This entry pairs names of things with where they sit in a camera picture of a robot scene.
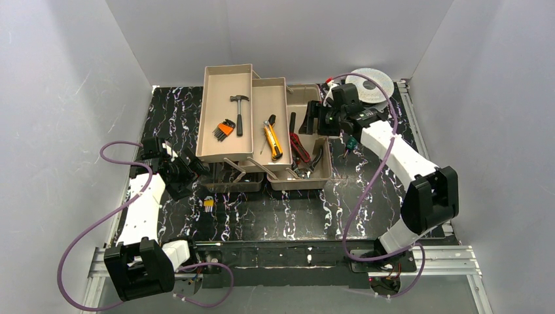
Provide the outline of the black mounting plate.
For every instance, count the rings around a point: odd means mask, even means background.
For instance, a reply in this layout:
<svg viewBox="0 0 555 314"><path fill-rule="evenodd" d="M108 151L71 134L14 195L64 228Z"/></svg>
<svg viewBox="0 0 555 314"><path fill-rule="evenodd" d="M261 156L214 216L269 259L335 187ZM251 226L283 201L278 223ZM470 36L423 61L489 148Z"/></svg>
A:
<svg viewBox="0 0 555 314"><path fill-rule="evenodd" d="M395 262L357 262L349 259L340 241L199 242L188 265L212 262L200 272L204 288L343 286L369 288L370 277L413 273L412 252Z"/></svg>

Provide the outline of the yellow hex key set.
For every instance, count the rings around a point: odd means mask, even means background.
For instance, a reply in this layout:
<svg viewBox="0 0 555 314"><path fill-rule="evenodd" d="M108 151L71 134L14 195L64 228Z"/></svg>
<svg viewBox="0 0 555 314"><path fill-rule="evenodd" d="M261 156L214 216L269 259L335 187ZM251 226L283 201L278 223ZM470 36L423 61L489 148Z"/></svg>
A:
<svg viewBox="0 0 555 314"><path fill-rule="evenodd" d="M213 196L206 196L203 200L204 212L212 213L215 204L215 199Z"/></svg>

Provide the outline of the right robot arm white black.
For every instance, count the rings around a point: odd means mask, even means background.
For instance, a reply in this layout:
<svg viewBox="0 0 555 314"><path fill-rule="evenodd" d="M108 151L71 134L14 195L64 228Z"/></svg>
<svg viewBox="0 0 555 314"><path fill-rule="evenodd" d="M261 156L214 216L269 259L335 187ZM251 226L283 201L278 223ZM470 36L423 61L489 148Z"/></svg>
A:
<svg viewBox="0 0 555 314"><path fill-rule="evenodd" d="M301 134L351 135L381 159L401 181L405 197L401 217L374 243L372 257L346 256L373 262L408 250L424 234L459 214L458 174L450 166L439 167L414 150L398 133L393 113L365 107L352 83L331 88L332 101L309 101Z"/></svg>

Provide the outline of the yellow black screwdriver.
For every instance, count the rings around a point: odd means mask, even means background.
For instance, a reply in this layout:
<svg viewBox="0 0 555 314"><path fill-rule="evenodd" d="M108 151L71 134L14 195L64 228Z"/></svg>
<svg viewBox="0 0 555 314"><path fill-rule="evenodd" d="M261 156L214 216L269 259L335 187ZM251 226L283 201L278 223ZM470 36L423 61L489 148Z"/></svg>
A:
<svg viewBox="0 0 555 314"><path fill-rule="evenodd" d="M272 125L272 126L273 126L274 123L275 123L275 121L276 121L276 116L275 116L274 114L271 114L271 115L269 116L269 118L268 118L268 125ZM261 147L261 150L260 150L260 154L263 153L265 147L266 147L267 144L269 143L269 141L268 141L268 135L270 134L270 129L269 129L267 126L264 126L264 127L263 127L263 130L264 130L264 141L263 141L263 143L262 143L262 147Z"/></svg>

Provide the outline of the orange utility knife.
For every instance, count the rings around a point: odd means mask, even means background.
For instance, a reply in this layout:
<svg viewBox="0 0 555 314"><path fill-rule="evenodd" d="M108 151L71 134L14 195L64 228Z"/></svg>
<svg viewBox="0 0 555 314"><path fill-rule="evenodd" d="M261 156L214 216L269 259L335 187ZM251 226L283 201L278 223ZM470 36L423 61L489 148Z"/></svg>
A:
<svg viewBox="0 0 555 314"><path fill-rule="evenodd" d="M270 129L270 134L268 135L268 144L270 145L272 160L277 161L283 156L283 149L281 148L273 126L268 125L267 120L264 121L264 126L267 126Z"/></svg>

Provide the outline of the black handled claw hammer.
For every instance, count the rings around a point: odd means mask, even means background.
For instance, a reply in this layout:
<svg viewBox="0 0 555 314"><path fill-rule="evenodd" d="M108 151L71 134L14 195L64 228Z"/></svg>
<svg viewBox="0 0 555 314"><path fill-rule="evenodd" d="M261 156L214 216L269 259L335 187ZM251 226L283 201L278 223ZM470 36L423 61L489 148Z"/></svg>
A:
<svg viewBox="0 0 555 314"><path fill-rule="evenodd" d="M250 101L250 99L245 95L235 95L235 96L230 96L230 101L237 103L236 133L238 137L242 137L243 136L242 101Z"/></svg>

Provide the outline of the beige plastic tool box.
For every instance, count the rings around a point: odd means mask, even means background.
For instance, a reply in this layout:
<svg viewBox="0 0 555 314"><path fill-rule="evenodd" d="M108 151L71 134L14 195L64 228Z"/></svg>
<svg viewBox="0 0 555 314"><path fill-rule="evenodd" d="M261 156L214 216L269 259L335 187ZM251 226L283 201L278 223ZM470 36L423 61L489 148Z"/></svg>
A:
<svg viewBox="0 0 555 314"><path fill-rule="evenodd" d="M260 78L251 64L207 66L196 144L196 157L210 166L202 186L257 192L268 179L274 190L323 189L332 175L329 140L299 135L310 160L297 163L289 136L319 100L318 85Z"/></svg>

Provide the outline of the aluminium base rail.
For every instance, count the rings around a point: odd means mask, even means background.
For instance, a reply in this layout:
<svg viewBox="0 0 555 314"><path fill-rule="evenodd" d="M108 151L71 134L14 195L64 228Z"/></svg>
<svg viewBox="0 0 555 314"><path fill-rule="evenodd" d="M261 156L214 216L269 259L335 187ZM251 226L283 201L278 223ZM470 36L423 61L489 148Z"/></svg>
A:
<svg viewBox="0 0 555 314"><path fill-rule="evenodd" d="M403 276L464 276L477 311L492 312L470 245L426 244L384 261L357 262L344 255L337 241L204 242L197 245L192 260L213 263L198 273L204 288L229 284L218 262L232 269L236 287L344 286L374 288L384 296L408 286L402 283Z"/></svg>

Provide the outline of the red utility knife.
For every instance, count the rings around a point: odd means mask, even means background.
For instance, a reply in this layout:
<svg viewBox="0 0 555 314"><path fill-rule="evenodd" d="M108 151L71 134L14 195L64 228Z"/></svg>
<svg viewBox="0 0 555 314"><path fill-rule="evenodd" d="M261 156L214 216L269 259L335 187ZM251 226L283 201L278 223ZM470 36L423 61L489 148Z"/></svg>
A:
<svg viewBox="0 0 555 314"><path fill-rule="evenodd" d="M310 154L300 142L298 135L295 132L290 132L289 139L290 139L291 149L295 153L295 155L299 157L300 160L303 161L305 164L310 163L311 161Z"/></svg>

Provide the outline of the white tape roll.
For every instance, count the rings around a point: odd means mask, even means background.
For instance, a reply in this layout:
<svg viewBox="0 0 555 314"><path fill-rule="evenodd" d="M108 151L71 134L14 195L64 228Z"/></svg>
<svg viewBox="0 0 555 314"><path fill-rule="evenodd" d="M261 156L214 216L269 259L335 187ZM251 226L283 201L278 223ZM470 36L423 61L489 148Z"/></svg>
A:
<svg viewBox="0 0 555 314"><path fill-rule="evenodd" d="M364 75L370 79L367 80L356 75L349 75L345 79L347 84L355 85L359 99L362 102L369 104L383 103L386 101L386 97L390 98L393 95L394 83L384 72L366 67L353 70L353 73Z"/></svg>

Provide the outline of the black handled silver pliers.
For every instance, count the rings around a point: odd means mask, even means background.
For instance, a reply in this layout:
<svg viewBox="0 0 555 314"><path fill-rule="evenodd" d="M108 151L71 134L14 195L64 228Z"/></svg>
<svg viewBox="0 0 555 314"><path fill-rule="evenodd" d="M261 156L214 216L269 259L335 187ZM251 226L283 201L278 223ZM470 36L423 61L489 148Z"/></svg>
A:
<svg viewBox="0 0 555 314"><path fill-rule="evenodd" d="M301 179L309 179L310 175L314 173L316 166L323 157L323 146L320 146L315 158L308 164L308 168L298 168L298 176Z"/></svg>

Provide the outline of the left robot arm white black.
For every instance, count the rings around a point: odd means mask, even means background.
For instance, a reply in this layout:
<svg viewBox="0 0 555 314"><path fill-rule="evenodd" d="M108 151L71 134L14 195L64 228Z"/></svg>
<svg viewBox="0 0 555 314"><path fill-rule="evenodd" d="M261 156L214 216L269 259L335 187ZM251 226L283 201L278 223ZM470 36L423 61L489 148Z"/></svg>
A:
<svg viewBox="0 0 555 314"><path fill-rule="evenodd" d="M189 197L197 179L209 174L209 167L189 149L177 152L163 137L148 137L141 144L139 159L131 166L131 202L123 229L103 257L123 302L172 291L175 272L197 262L186 237L158 240L158 215L165 193L174 201Z"/></svg>

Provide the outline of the green black small tool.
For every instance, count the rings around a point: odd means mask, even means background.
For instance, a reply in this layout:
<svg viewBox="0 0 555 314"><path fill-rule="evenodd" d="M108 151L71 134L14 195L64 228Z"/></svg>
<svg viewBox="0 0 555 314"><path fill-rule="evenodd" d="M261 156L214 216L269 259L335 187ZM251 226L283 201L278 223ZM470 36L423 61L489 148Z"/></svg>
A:
<svg viewBox="0 0 555 314"><path fill-rule="evenodd" d="M350 137L345 145L345 150L343 153L343 159L346 157L357 147L357 140L354 137Z"/></svg>

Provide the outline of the orange black small tool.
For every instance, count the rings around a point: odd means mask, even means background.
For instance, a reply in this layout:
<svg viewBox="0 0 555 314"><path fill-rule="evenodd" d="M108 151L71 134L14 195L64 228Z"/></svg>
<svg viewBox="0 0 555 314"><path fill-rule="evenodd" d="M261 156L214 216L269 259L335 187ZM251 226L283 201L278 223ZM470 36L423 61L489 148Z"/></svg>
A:
<svg viewBox="0 0 555 314"><path fill-rule="evenodd" d="M218 142L224 141L234 130L236 127L236 123L232 120L225 119L221 123L217 125L217 127L213 130L213 135L215 136Z"/></svg>

